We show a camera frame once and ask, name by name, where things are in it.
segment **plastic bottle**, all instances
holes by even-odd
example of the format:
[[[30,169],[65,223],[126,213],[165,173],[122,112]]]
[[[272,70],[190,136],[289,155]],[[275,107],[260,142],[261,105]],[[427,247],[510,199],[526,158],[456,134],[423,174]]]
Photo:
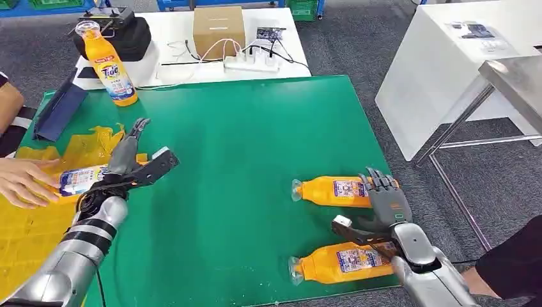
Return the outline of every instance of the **plastic bottle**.
[[[321,176],[305,182],[294,179],[291,183],[293,201],[304,199],[322,206],[371,208],[368,196],[359,177]]]
[[[104,178],[107,173],[107,165],[91,166],[89,168],[78,168],[53,174],[60,183],[60,188],[55,189],[49,185],[44,186],[58,196],[55,203],[73,204],[82,193],[85,193],[95,183]]]
[[[120,107],[137,101],[137,92],[115,48],[100,33],[97,22],[86,20],[78,23],[75,32],[83,37],[85,52],[105,89]]]
[[[375,246],[395,250],[390,242]],[[288,267],[294,285],[304,280],[329,284],[393,274],[389,261],[371,246],[359,246],[352,242],[324,246],[301,259],[291,257]]]

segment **white table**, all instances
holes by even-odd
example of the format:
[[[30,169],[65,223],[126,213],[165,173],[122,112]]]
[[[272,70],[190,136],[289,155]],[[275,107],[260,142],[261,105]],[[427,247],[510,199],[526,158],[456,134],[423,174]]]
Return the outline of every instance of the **white table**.
[[[405,159],[410,161],[443,123],[451,123],[484,88],[478,68],[486,59],[540,55],[542,1],[500,0],[419,6],[376,96],[376,104]],[[502,36],[513,50],[484,54],[445,25],[475,21]],[[524,133],[536,130],[499,93],[468,120],[505,118]],[[535,145],[540,140],[532,141]]]
[[[279,59],[281,63],[278,72],[224,70],[223,64],[219,62],[202,63],[200,65],[164,66],[162,64],[175,61],[178,63],[196,61],[188,52],[185,52],[179,57],[175,56],[181,54],[185,50],[185,40],[189,41],[191,51],[196,53],[194,40],[192,38],[194,12],[138,13],[136,16],[144,17],[147,20],[152,33],[152,41],[141,61],[124,62],[127,72],[135,86],[308,77],[311,75],[310,71],[303,65],[296,63],[291,64],[282,59]],[[307,64],[301,41],[299,40],[289,8],[243,10],[243,20],[245,24],[246,44],[251,43],[256,39],[257,27],[286,28],[283,32],[283,39],[281,40],[284,47],[295,61]],[[258,40],[256,44],[270,47],[270,43],[263,40]],[[278,43],[275,44],[273,50],[287,56],[284,49],[282,49]],[[76,64],[78,69],[77,75],[79,75],[82,68],[89,66],[90,63],[88,61],[83,57],[79,57]],[[104,88],[98,79],[76,78],[74,84],[84,90]]]

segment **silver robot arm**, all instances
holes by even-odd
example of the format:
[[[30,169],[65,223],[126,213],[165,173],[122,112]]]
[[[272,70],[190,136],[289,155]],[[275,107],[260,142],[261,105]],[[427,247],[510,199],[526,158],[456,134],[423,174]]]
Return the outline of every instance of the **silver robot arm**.
[[[136,163],[140,118],[115,147],[107,174],[77,201],[72,226],[43,265],[1,307],[80,307],[94,275],[109,252],[128,207],[128,190],[152,185],[179,164],[167,147],[144,166]]]
[[[126,201],[111,196],[97,214],[76,218],[38,272],[0,306],[80,307],[127,214]]]
[[[360,246],[371,245],[391,261],[393,271],[413,301],[420,307],[479,306],[468,291],[463,276],[440,249],[431,245],[422,228],[412,223],[412,213],[403,191],[390,175],[368,168],[372,179],[360,175],[374,209],[372,219],[358,218],[362,230],[352,221],[337,216],[332,230]],[[392,241],[393,255],[375,244]]]
[[[392,238],[401,251],[391,264],[401,285],[420,307],[478,306],[463,276],[443,252],[432,246],[422,228],[400,223],[392,228]]]

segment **green crate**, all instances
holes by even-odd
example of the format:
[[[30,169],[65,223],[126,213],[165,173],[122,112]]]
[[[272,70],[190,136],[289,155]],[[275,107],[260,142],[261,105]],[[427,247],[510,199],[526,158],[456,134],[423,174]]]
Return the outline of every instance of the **green crate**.
[[[0,10],[11,10],[18,2],[19,0],[0,0]]]
[[[34,10],[48,10],[50,8],[70,8],[82,6],[83,0],[29,0]]]
[[[316,19],[318,0],[287,0],[286,6],[290,8],[295,21],[313,21]]]

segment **stainless steel table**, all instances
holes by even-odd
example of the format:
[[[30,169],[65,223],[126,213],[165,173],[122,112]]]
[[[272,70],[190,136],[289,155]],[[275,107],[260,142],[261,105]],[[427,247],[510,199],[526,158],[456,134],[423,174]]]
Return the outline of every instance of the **stainless steel table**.
[[[469,212],[461,199],[446,172],[435,157],[439,149],[485,145],[494,143],[507,143],[513,141],[525,141],[530,139],[542,139],[542,56],[525,56],[519,58],[506,58],[485,61],[478,69],[486,79],[486,86],[478,96],[468,105],[459,117],[444,131],[438,139],[416,160],[416,165],[421,165],[429,159],[444,181],[448,191],[452,194],[454,201],[459,205],[463,215],[476,233],[485,250],[492,247],[474,217]],[[501,92],[512,106],[525,117],[535,128],[537,134],[511,136],[506,138],[478,139],[473,141],[461,141],[446,143],[454,134],[457,128],[469,118],[474,111],[493,93],[495,90]]]

